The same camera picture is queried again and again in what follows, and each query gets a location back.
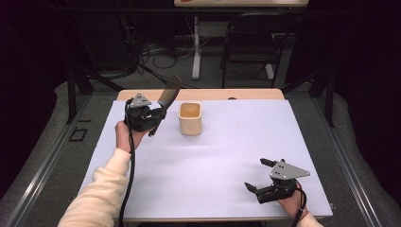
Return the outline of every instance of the person's arm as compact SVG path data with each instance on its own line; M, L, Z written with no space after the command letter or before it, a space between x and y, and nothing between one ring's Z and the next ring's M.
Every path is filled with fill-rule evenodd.
M149 131L133 131L135 149ZM129 132L124 122L115 126L116 149L104 167L95 170L93 182L69 205L59 226L113 226L113 217L121 207L130 167Z
M283 209L289 214L292 218L298 213L298 210L301 207L301 192L296 190L292 197L287 198L285 200L279 200L278 203L283 207ZM305 207L304 212L301 214L301 218L298 221L297 227L323 227L316 219L309 213L307 208Z

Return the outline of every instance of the paper cup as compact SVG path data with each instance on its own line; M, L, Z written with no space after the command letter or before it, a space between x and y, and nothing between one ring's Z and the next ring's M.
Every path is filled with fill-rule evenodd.
M185 102L179 110L180 129L183 135L201 134L201 105L195 102Z

